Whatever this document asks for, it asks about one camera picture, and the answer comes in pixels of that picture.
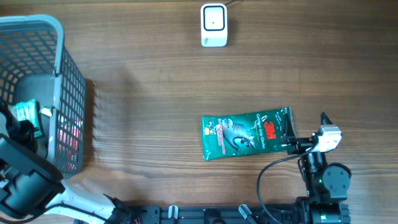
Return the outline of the light green wipes packet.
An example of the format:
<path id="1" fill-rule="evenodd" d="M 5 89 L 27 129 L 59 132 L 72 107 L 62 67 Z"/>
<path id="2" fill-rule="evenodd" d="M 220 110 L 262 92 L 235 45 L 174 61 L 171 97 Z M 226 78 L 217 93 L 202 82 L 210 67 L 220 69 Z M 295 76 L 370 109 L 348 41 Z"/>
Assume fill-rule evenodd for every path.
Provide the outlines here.
<path id="1" fill-rule="evenodd" d="M 10 111 L 18 121 L 28 120 L 33 124 L 35 128 L 35 138 L 41 138 L 44 135 L 42 128 L 40 127 L 37 102 L 35 100 L 29 100 L 26 102 L 17 103 L 16 105 L 11 105 Z"/>

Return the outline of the green 3M gloves package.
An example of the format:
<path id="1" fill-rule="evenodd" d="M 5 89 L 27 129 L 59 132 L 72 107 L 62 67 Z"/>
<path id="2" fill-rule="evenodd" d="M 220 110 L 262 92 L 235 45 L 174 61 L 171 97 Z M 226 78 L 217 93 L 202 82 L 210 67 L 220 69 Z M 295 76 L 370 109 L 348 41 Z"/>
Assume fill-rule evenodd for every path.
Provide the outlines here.
<path id="1" fill-rule="evenodd" d="M 227 157 L 283 152 L 284 124 L 293 124 L 290 107 L 253 113 L 201 118 L 205 161 Z"/>

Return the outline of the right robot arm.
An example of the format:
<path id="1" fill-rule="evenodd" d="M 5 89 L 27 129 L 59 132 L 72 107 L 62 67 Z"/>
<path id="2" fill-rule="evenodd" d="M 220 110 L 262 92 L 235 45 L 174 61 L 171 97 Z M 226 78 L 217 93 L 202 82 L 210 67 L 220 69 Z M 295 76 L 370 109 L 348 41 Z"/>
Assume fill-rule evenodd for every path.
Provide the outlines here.
<path id="1" fill-rule="evenodd" d="M 282 214 L 282 223 L 336 223 L 351 222 L 347 199 L 351 171 L 341 163 L 327 163 L 326 153 L 334 150 L 342 139 L 340 128 L 326 113 L 321 114 L 321 125 L 309 138 L 297 138 L 292 119 L 284 116 L 281 144 L 288 145 L 287 154 L 298 156 L 298 168 L 307 189 L 306 197 L 297 197 L 289 208 L 291 214 Z"/>

